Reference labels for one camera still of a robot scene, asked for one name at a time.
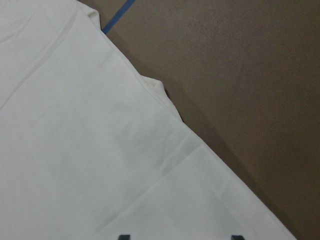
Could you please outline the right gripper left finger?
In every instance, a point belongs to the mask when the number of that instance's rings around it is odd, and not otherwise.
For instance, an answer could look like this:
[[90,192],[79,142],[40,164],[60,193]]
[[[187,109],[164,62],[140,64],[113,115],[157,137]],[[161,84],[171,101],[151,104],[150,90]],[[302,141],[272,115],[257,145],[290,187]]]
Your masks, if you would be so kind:
[[118,236],[118,240],[130,240],[129,234],[121,234]]

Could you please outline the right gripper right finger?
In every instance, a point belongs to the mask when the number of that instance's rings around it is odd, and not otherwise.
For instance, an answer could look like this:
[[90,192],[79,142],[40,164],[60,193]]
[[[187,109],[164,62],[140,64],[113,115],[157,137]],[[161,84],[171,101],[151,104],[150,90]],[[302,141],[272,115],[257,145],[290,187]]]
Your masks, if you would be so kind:
[[232,235],[231,240],[245,240],[242,235]]

